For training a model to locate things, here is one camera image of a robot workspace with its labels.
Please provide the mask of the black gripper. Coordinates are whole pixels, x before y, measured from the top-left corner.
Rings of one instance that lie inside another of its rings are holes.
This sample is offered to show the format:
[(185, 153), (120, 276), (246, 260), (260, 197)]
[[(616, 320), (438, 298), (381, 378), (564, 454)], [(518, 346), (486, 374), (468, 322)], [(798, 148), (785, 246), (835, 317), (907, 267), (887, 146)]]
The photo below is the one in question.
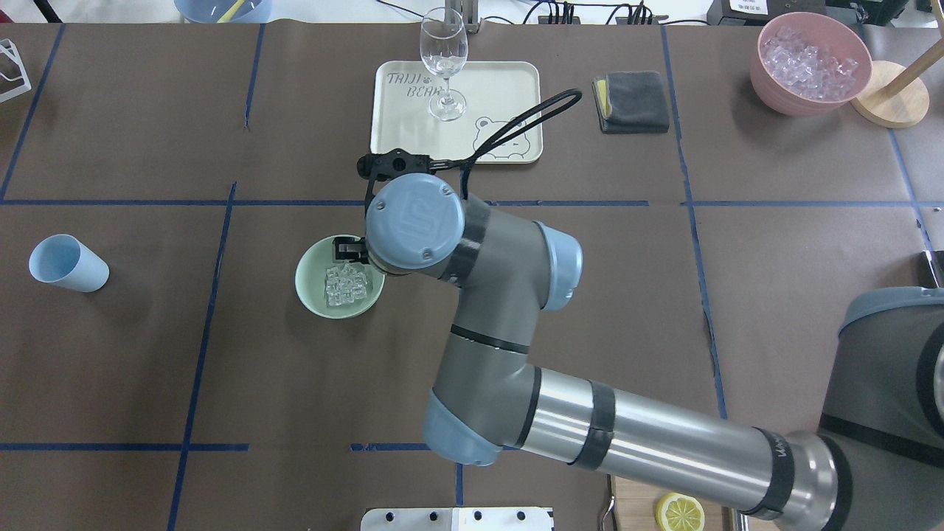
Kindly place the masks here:
[(369, 262), (367, 239), (356, 236), (335, 236), (333, 238), (333, 261), (365, 265)]

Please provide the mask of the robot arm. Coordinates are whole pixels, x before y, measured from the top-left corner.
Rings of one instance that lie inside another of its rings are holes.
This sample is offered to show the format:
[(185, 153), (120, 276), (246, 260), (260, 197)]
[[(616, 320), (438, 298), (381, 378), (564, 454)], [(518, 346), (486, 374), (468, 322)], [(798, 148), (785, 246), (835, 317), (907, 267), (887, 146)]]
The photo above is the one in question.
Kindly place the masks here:
[(369, 178), (365, 236), (337, 257), (459, 287), (425, 443), (488, 466), (505, 447), (731, 507), (783, 530), (931, 530), (942, 522), (942, 290), (850, 303), (819, 425), (739, 426), (528, 361), (543, 310), (579, 285), (571, 235), (496, 211), (428, 173)]

